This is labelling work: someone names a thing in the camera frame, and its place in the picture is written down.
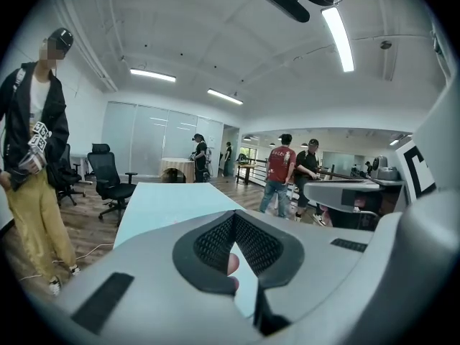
white sneaker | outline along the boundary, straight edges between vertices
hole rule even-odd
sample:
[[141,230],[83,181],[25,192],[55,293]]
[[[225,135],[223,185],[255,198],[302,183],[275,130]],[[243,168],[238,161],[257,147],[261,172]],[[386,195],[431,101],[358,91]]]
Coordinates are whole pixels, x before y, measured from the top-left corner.
[[326,226],[326,222],[323,220],[323,215],[317,215],[316,213],[313,214],[313,220],[319,225],[319,226]]
[[50,288],[50,291],[54,296],[59,295],[61,285],[60,285],[60,281],[59,281],[59,279],[57,277],[56,277],[56,280],[50,282],[50,285],[48,287]]
[[70,271],[72,272],[72,276],[78,276],[80,274],[80,267],[75,265],[74,267],[70,268]]

round table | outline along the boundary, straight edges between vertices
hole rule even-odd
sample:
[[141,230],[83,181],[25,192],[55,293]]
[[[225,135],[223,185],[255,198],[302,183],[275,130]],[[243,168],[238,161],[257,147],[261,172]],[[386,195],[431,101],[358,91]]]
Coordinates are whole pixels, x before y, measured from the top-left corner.
[[186,158],[166,157],[161,159],[160,174],[163,175],[169,169],[181,171],[187,183],[195,181],[195,162]]

light blue desk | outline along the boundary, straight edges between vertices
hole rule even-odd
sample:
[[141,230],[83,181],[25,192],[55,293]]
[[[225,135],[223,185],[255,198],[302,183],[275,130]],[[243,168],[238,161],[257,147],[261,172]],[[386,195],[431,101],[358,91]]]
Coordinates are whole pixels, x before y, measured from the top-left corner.
[[[210,213],[243,209],[209,183],[139,183],[124,212],[114,248],[133,236],[181,223]],[[239,280],[235,304],[243,316],[254,312],[257,278],[235,244],[231,250],[239,258],[239,269],[232,275]]]

window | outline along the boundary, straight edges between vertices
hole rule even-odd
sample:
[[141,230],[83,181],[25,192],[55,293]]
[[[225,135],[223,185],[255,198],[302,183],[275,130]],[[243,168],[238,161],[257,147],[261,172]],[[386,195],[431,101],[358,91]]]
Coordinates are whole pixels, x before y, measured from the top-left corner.
[[255,148],[241,147],[239,153],[246,155],[247,158],[255,160],[257,158],[257,150]]

white shirt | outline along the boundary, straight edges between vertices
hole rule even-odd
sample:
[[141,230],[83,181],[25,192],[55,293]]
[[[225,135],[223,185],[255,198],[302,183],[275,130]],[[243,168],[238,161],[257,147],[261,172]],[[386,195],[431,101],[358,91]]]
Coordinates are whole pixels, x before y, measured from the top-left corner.
[[46,83],[39,82],[35,75],[32,75],[30,85],[30,129],[42,120],[43,107],[45,107],[46,98],[50,91],[50,81]]

